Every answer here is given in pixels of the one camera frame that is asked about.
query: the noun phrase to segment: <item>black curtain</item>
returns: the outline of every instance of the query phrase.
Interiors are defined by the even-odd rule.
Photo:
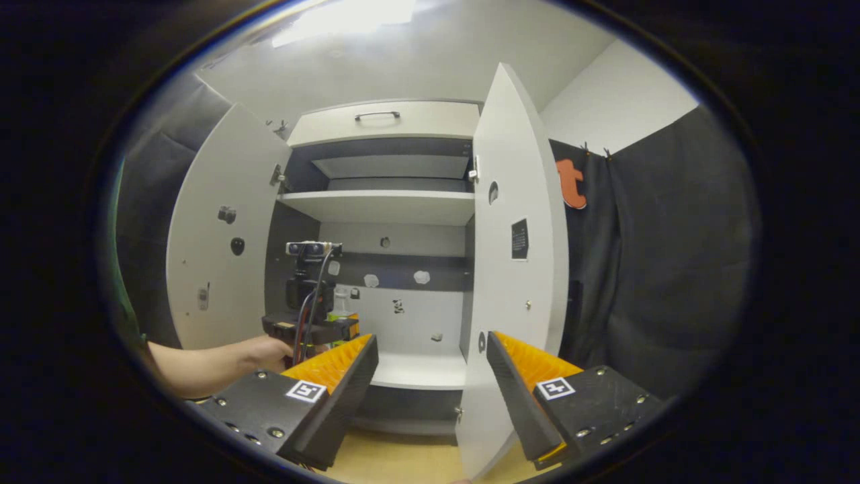
[[[743,153],[702,106],[608,159],[551,145],[582,171],[587,198],[566,208],[561,356],[609,364],[662,398],[691,389],[730,345],[755,267],[759,215]]]
[[[230,103],[194,75],[176,79],[145,110],[123,153],[117,255],[139,330],[181,348],[167,296],[167,238],[194,156]]]

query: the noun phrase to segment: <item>human hand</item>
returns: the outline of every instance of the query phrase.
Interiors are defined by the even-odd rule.
[[[246,343],[249,356],[256,368],[281,373],[286,369],[284,357],[292,357],[290,345],[267,334],[249,339]]]

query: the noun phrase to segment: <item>cabinet drawer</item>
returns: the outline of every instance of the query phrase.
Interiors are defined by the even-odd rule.
[[[287,144],[299,146],[367,138],[455,138],[470,140],[478,105],[450,101],[389,101],[355,104],[299,118]]]

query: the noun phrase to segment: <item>hole in door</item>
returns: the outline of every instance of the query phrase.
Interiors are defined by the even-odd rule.
[[[492,205],[497,198],[499,198],[499,184],[496,182],[492,182],[489,185],[489,204]]]

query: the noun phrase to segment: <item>black label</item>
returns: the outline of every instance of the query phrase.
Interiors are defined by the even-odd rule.
[[[511,225],[511,258],[525,259],[529,255],[529,227],[525,219]]]

